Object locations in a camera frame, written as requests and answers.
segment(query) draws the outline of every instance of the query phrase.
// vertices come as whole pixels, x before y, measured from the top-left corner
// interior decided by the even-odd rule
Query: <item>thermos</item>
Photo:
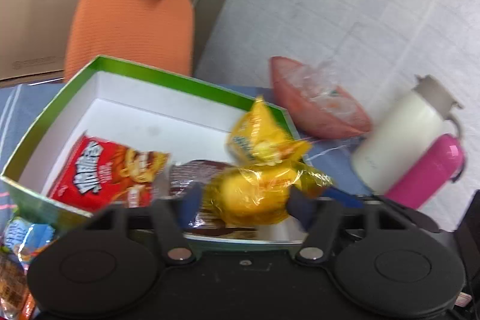
[[[461,126],[450,113],[461,108],[439,81],[417,76],[418,85],[390,110],[383,122],[352,153],[358,177],[375,194],[386,193],[441,135],[443,122]]]
[[[464,168],[465,153],[460,140],[451,134],[441,135],[385,197],[418,209],[445,182],[459,180]]]

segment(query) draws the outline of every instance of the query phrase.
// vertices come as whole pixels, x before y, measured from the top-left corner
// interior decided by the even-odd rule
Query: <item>open box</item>
[[[46,195],[81,134],[140,151],[169,152],[174,162],[234,163],[226,137],[253,102],[251,97],[190,77],[99,56],[38,116],[5,165],[1,179],[24,215],[41,218],[57,229],[70,229],[91,214]],[[269,107],[278,124],[298,139],[286,110]],[[260,240],[187,236],[212,245],[245,246],[297,245],[304,234],[291,218],[260,228]]]

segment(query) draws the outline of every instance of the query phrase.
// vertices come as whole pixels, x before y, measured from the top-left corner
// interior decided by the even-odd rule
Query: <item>white floor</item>
[[[465,105],[469,166],[423,210],[454,229],[480,188],[480,0],[227,0],[198,77],[269,86],[268,58],[334,56],[342,84],[378,121],[414,74],[432,74]]]

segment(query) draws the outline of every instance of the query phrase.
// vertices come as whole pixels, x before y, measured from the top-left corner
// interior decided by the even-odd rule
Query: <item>blue snack package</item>
[[[5,227],[2,249],[16,255],[23,268],[27,269],[32,253],[50,243],[54,233],[47,224],[34,224],[16,216]]]

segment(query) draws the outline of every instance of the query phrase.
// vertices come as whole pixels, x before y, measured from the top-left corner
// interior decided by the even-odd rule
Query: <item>small screw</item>
[[[305,247],[300,250],[299,254],[304,259],[317,260],[323,256],[323,251],[317,247]]]
[[[173,260],[186,260],[191,257],[191,251],[185,247],[172,248],[167,255]]]

